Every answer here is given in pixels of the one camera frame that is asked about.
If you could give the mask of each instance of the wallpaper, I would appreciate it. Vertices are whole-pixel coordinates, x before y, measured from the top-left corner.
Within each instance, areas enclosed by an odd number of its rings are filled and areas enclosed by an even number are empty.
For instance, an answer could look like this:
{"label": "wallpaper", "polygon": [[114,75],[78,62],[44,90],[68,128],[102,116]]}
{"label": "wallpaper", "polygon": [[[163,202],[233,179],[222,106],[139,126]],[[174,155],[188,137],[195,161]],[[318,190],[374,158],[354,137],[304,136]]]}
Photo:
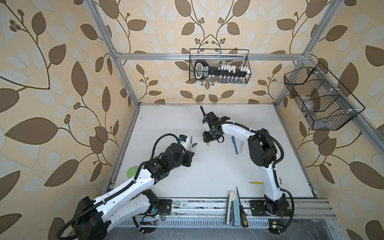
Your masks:
{"label": "wallpaper", "polygon": [[101,194],[134,108],[81,1],[0,0],[0,24],[0,239],[51,240]]}
{"label": "wallpaper", "polygon": [[96,0],[118,52],[301,53],[327,0]]}
{"label": "wallpaper", "polygon": [[[313,58],[340,78],[365,105],[361,114],[383,133],[384,2],[344,3]],[[384,157],[352,121],[338,131],[311,131],[292,95],[279,110],[319,196],[329,199],[346,238],[384,239]]]}
{"label": "wallpaper", "polygon": [[137,98],[143,103],[272,103],[284,85],[292,61],[250,61],[247,84],[189,79],[186,61],[123,61]]}

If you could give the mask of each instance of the black wire basket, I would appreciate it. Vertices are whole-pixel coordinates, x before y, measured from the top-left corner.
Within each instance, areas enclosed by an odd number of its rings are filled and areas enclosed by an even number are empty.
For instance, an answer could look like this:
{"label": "black wire basket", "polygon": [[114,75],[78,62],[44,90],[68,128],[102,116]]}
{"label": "black wire basket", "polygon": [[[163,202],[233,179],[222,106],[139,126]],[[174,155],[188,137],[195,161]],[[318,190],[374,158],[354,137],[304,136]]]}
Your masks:
{"label": "black wire basket", "polygon": [[245,49],[191,48],[189,81],[247,84],[252,74],[248,53]]}
{"label": "black wire basket", "polygon": [[[325,73],[334,77],[337,86],[334,87],[328,82]],[[299,68],[285,74],[284,84],[311,130],[339,130],[365,109],[322,63],[318,63],[314,68]]]}

